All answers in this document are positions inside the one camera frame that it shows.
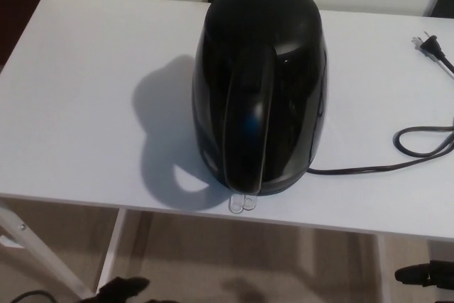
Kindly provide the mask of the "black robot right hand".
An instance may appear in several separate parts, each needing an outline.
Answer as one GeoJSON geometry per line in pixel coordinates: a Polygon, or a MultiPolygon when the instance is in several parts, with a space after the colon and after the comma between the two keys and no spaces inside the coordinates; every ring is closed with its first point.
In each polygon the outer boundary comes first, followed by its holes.
{"type": "Polygon", "coordinates": [[[394,276],[404,285],[436,286],[453,290],[453,262],[431,260],[429,263],[400,268],[394,276]]]}

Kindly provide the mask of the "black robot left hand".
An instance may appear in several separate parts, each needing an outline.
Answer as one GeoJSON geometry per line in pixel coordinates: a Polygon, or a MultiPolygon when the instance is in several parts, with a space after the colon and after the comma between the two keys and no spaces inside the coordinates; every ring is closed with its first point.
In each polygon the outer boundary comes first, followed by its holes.
{"type": "Polygon", "coordinates": [[[82,302],[123,303],[138,296],[149,284],[150,281],[144,277],[115,277],[101,287],[95,296],[83,299],[82,302]]]}

